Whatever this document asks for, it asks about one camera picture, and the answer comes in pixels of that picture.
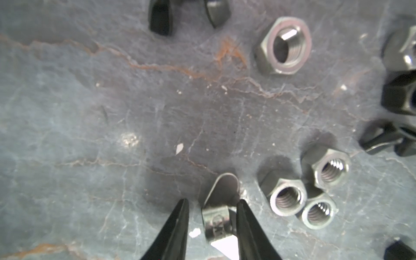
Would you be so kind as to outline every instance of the black plastic part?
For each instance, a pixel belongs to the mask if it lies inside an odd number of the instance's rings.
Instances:
[[[399,240],[386,249],[384,260],[416,260],[416,252]]]
[[[228,0],[204,0],[205,9],[214,28],[223,25],[231,16]]]
[[[237,203],[237,237],[240,260],[282,260],[245,200]]]
[[[170,0],[150,0],[149,29],[159,35],[171,35],[173,28]]]
[[[381,105],[396,114],[416,116],[416,71],[401,74],[385,85]]]
[[[416,155],[416,128],[411,125],[390,122],[385,125],[383,132],[370,140],[360,140],[360,146],[368,154],[377,154],[394,146],[398,156]]]
[[[189,202],[181,199],[141,260],[184,260],[188,237]]]

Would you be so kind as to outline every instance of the white debris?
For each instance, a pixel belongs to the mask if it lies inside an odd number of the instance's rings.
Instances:
[[[139,141],[140,141],[140,137],[137,138],[137,136],[134,133],[122,133],[120,136],[120,143],[125,148],[131,148],[131,147],[137,146]]]
[[[194,228],[194,230],[192,230],[191,232],[189,232],[189,236],[191,238],[196,238],[200,234],[201,234],[201,229],[199,229],[199,228]]]
[[[176,154],[180,153],[183,150],[183,143],[180,143],[176,146]]]

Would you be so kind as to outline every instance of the stone surface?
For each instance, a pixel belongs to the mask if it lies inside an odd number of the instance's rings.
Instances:
[[[139,259],[180,198],[189,231],[203,229],[200,203],[225,171],[284,259],[379,259],[395,237],[416,248],[415,158],[357,143],[375,119],[416,124],[380,106],[381,50],[415,23],[415,1],[232,0],[216,30],[203,1],[183,1],[172,37],[149,32],[147,5],[0,2],[2,257]],[[296,75],[265,77],[252,47],[282,15],[306,21],[312,53]],[[330,191],[339,213],[317,231],[274,215],[257,183],[301,174],[314,141],[352,156]],[[220,256],[188,238],[187,259]]]

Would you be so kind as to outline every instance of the crack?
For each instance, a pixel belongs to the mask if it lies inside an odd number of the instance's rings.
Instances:
[[[301,232],[301,231],[297,231],[297,230],[294,230],[294,229],[292,229],[292,228],[289,228],[289,234],[290,234],[290,233],[295,233],[295,234],[304,235],[306,238],[310,238],[310,239],[312,239],[312,240],[315,240],[315,242],[319,242],[319,243],[321,243],[321,244],[323,244],[323,245],[333,246],[333,247],[335,247],[335,248],[336,248],[336,249],[338,249],[338,250],[340,250],[340,249],[341,249],[341,248],[340,248],[340,247],[338,247],[337,245],[334,245],[334,244],[331,244],[331,243],[325,242],[325,241],[320,240],[320,239],[318,239],[317,237],[315,237],[315,236],[313,236],[313,235],[311,235],[311,234],[308,234],[306,231]]]
[[[414,175],[414,173],[412,173],[410,168],[406,164],[404,164],[402,161],[398,160],[397,158],[393,158],[393,157],[386,158],[386,161],[395,161],[395,162],[401,164],[401,166],[410,174],[410,176],[412,176],[413,179],[416,180],[416,175]]]
[[[86,165],[100,165],[100,166],[121,166],[121,167],[135,167],[135,166],[143,166],[141,163],[133,163],[133,164],[123,164],[123,163],[117,163],[113,161],[106,161],[102,160],[101,158],[97,157],[94,161],[89,161],[88,159],[78,159],[75,161],[67,162],[67,163],[59,163],[55,164],[55,166],[86,166]]]
[[[125,210],[125,208],[126,208],[126,204],[125,204],[125,195],[126,195],[126,173],[127,173],[127,168],[124,170],[124,173],[123,173],[123,176],[122,176],[122,179],[123,179],[123,192],[122,192],[122,194],[121,194],[121,216],[122,216],[122,218],[123,218],[124,225],[123,225],[123,227],[121,228],[120,233],[116,236],[116,239],[117,239],[117,241],[118,241],[116,251],[118,251],[118,250],[119,250],[119,246],[120,246],[120,240],[119,240],[119,237],[121,236],[121,234],[123,233],[123,231],[127,228],[128,224],[129,224],[129,222],[126,220],[126,217],[124,216],[124,210]]]
[[[356,116],[356,115],[350,113],[347,108],[342,109],[342,111],[345,111],[350,117],[361,120],[363,122],[370,122],[371,121],[371,119],[366,119],[364,117]]]
[[[194,146],[194,144],[195,144],[195,142],[196,142],[196,140],[198,140],[198,138],[202,135],[202,132],[204,132],[204,125],[205,125],[205,120],[203,121],[203,123],[202,123],[202,126],[201,126],[201,130],[199,131],[199,134],[197,135],[197,137],[192,141],[192,143],[191,143],[191,146],[188,148],[188,154],[190,154],[191,153],[191,149],[192,149],[192,147]]]
[[[161,171],[156,171],[154,169],[152,169],[150,166],[148,165],[144,165],[141,163],[130,163],[130,164],[124,164],[124,163],[117,163],[117,162],[113,162],[113,161],[106,161],[106,160],[102,160],[101,158],[95,159],[94,161],[89,161],[88,159],[78,159],[75,161],[71,161],[71,162],[67,162],[67,163],[59,163],[59,164],[55,164],[56,167],[59,166],[68,166],[68,167],[74,167],[74,166],[91,166],[91,165],[100,165],[100,166],[121,166],[121,167],[137,167],[137,166],[141,166],[149,171],[151,171],[152,173],[156,173],[156,174],[160,174],[160,175],[165,175],[165,176],[177,176],[177,174],[171,174],[171,173],[165,173],[165,172],[161,172]]]
[[[284,94],[290,94],[293,98],[295,98],[296,99],[296,101],[299,103],[299,104],[302,104],[304,101],[314,101],[314,100],[316,100],[316,99],[318,99],[321,95],[322,95],[322,93],[320,93],[320,94],[318,94],[318,95],[316,95],[315,97],[312,97],[312,96],[309,96],[309,95],[305,95],[305,96],[302,96],[302,97],[299,97],[299,96],[297,96],[293,91],[291,91],[291,90],[284,90],[284,87],[285,87],[285,85],[283,85],[282,86],[282,88],[280,89],[280,91],[279,92],[276,92],[276,93],[273,93],[273,92],[268,92],[268,91],[266,91],[266,90],[264,90],[263,89],[263,87],[261,86],[261,84],[260,83],[258,83],[257,81],[255,81],[253,78],[251,78],[251,77],[242,77],[242,78],[234,78],[233,79],[234,80],[234,82],[231,84],[231,87],[228,87],[228,89],[231,89],[231,90],[234,90],[234,91],[237,91],[237,92],[240,92],[240,93],[245,93],[245,94],[254,94],[254,95],[257,95],[257,96],[260,96],[260,97],[264,97],[264,98],[266,98],[266,99],[276,99],[276,98],[278,98],[278,97],[281,97],[281,96],[283,96]],[[251,90],[241,90],[241,89],[238,89],[238,88],[234,88],[234,87],[232,87],[233,85],[235,85],[238,81],[245,81],[245,82],[247,82],[247,83],[250,83],[251,85],[253,85],[257,90],[258,90],[258,92],[255,92],[255,91],[251,91]],[[281,101],[280,100],[280,102],[282,102],[283,104],[285,103],[285,102],[290,102],[289,100],[287,100],[287,101]]]
[[[104,223],[103,223],[103,226],[101,227],[100,231],[98,231],[98,233],[101,233],[101,232],[104,230],[104,228],[106,227],[108,217],[110,216],[111,212],[112,212],[112,211],[113,211],[113,209],[115,208],[116,203],[117,203],[117,200],[114,200],[113,205],[111,206],[110,210],[108,211],[107,215],[106,215],[106,216],[105,216],[105,218],[104,218]]]
[[[192,160],[189,158],[189,156],[188,156],[188,155],[183,154],[182,156],[183,156],[183,158],[185,158],[185,161],[189,162],[189,163],[190,163],[190,164],[192,164],[193,166],[198,167],[198,168],[205,169],[206,171],[208,171],[209,173],[212,173],[212,174],[214,174],[214,175],[218,175],[218,173],[216,173],[216,172],[214,172],[213,170],[209,169],[207,166],[205,166],[205,165],[203,165],[203,164],[199,164],[199,163],[196,163],[196,162],[192,161]]]

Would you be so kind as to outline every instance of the rust stain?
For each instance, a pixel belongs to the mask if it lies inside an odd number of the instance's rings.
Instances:
[[[130,67],[135,68],[135,69],[142,69],[142,70],[154,70],[154,71],[174,71],[174,72],[179,72],[182,73],[186,76],[189,76],[192,79],[204,79],[208,82],[216,82],[219,80],[219,78],[221,78],[221,71],[222,71],[222,59],[225,58],[226,56],[230,56],[230,57],[234,57],[237,58],[241,61],[241,63],[243,64],[243,67],[247,67],[247,59],[245,58],[245,56],[243,55],[242,51],[240,50],[240,48],[236,45],[236,43],[229,37],[225,38],[222,42],[221,42],[221,48],[218,51],[218,53],[215,55],[214,57],[214,61],[217,62],[218,64],[218,68],[220,70],[219,75],[217,75],[216,77],[209,77],[206,73],[201,73],[201,72],[197,72],[188,68],[184,68],[184,67],[180,67],[180,66],[173,66],[173,65],[158,65],[158,64],[137,64],[136,61],[134,61],[133,59],[131,59],[131,57],[129,57],[128,55],[114,49],[114,48],[110,48],[110,47],[106,47],[103,45],[100,45],[98,43],[95,43],[98,46],[97,51],[92,52],[89,48],[87,48],[86,46],[84,46],[82,43],[77,42],[77,41],[73,41],[73,40],[63,40],[62,42],[56,42],[56,43],[47,43],[47,42],[41,42],[38,40],[33,40],[29,45],[25,45],[22,44],[18,41],[12,40],[10,39],[8,36],[6,35],[2,35],[0,34],[0,42],[5,42],[8,44],[12,44],[12,45],[17,45],[18,47],[24,49],[24,50],[30,50],[31,46],[33,44],[48,44],[48,45],[56,45],[56,46],[61,46],[61,45],[71,45],[77,48],[80,48],[82,50],[84,50],[86,53],[88,53],[91,56],[95,56],[100,52],[103,51],[109,51],[110,53],[121,57],[122,59],[124,59]]]
[[[63,251],[66,251],[67,247],[65,245],[52,245],[52,244],[40,244],[37,247],[31,249],[31,250],[27,250],[27,251],[22,251],[22,252],[17,252],[14,254],[10,254],[10,255],[5,255],[2,256],[1,258],[19,258],[19,259],[23,259],[29,255],[36,255],[36,254],[54,254],[54,253],[60,253]]]
[[[99,46],[98,50],[95,52],[92,52],[89,48],[87,48],[85,45],[83,45],[82,43],[73,41],[73,40],[69,40],[69,39],[65,39],[61,42],[55,42],[55,43],[48,43],[48,42],[41,42],[38,40],[33,40],[29,45],[25,45],[23,43],[20,43],[18,41],[12,40],[9,37],[7,37],[6,35],[2,35],[0,34],[0,41],[1,42],[5,42],[8,44],[15,44],[17,46],[19,46],[20,48],[24,49],[24,50],[30,50],[30,47],[32,44],[48,44],[48,45],[56,45],[56,46],[62,46],[62,45],[71,45],[77,48],[80,48],[82,50],[84,50],[86,53],[88,53],[89,55],[96,55],[98,52],[102,51],[103,49],[101,49],[101,47]]]
[[[244,68],[247,68],[247,59],[244,57],[243,52],[236,45],[236,43],[229,37],[225,38],[221,42],[221,48],[215,55],[215,61],[218,64],[220,70],[222,70],[223,63],[222,59],[226,56],[237,58],[241,61]]]

